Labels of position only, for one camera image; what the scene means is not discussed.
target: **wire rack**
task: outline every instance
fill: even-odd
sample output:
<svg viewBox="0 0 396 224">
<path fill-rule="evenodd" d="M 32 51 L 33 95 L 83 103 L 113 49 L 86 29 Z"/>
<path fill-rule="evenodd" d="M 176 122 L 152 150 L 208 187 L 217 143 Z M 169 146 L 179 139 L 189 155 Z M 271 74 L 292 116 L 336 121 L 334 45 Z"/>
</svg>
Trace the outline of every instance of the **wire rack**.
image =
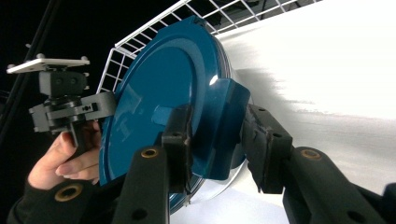
<svg viewBox="0 0 396 224">
<path fill-rule="evenodd" d="M 206 29 L 218 35 L 318 0 L 180 0 L 157 17 L 124 37 L 110 50 L 97 92 L 115 91 L 137 54 L 160 29 L 196 15 Z"/>
</svg>

